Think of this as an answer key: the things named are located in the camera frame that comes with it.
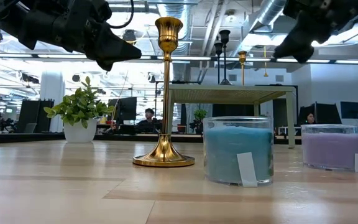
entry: black candlestick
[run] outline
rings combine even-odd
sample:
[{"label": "black candlestick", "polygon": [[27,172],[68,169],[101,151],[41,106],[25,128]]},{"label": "black candlestick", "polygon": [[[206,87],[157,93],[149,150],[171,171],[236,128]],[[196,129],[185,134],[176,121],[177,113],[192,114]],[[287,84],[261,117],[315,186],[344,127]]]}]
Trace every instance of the black candlestick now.
[{"label": "black candlestick", "polygon": [[227,43],[229,42],[230,31],[229,30],[221,30],[219,32],[219,34],[221,35],[221,42],[223,44],[223,60],[224,60],[224,62],[223,62],[224,63],[224,78],[223,78],[222,82],[220,83],[220,85],[233,85],[226,78],[226,47],[227,47]]},{"label": "black candlestick", "polygon": [[222,54],[222,47],[223,44],[222,43],[215,43],[215,53],[218,56],[218,84],[221,82],[221,62],[220,62],[220,58],[221,58],[221,54]]}]

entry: blue candle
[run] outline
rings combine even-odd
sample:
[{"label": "blue candle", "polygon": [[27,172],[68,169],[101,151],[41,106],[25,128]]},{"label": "blue candle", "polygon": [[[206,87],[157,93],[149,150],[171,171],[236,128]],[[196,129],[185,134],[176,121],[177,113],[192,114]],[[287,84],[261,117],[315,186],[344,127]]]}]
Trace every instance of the blue candle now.
[{"label": "blue candle", "polygon": [[272,130],[267,128],[220,126],[206,129],[206,175],[214,181],[241,185],[237,155],[251,152],[258,184],[269,183],[273,176],[272,140]]}]

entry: candlestick base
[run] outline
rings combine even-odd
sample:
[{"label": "candlestick base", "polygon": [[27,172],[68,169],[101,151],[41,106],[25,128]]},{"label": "candlestick base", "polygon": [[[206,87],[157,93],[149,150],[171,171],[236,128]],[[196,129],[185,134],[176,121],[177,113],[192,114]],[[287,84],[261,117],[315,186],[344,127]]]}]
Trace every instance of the candlestick base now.
[{"label": "candlestick base", "polygon": [[220,85],[233,85],[229,80],[227,79],[223,79],[222,82],[220,83]]},{"label": "candlestick base", "polygon": [[136,156],[132,162],[140,166],[150,167],[183,167],[195,163],[193,157],[183,156],[175,150],[170,134],[160,134],[153,151],[144,156]]}]

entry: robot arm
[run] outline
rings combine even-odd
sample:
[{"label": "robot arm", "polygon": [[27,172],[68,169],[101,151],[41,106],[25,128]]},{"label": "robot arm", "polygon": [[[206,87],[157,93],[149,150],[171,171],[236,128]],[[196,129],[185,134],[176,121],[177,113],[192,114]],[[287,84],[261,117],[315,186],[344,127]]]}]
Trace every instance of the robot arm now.
[{"label": "robot arm", "polygon": [[0,29],[34,50],[37,41],[84,53],[107,71],[139,49],[114,35],[104,0],[0,0]]},{"label": "robot arm", "polygon": [[283,13],[296,19],[296,25],[273,57],[293,56],[305,63],[314,53],[314,40],[322,44],[358,19],[358,0],[288,0]]}]

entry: white flower pot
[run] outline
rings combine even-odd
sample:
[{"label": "white flower pot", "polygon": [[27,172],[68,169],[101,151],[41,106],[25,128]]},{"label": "white flower pot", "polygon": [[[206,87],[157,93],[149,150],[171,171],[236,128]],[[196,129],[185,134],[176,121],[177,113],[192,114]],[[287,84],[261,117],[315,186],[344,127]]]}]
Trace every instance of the white flower pot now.
[{"label": "white flower pot", "polygon": [[90,142],[93,140],[96,132],[96,124],[98,120],[89,119],[88,128],[82,127],[81,122],[75,123],[73,126],[65,124],[65,137],[67,142]]}]

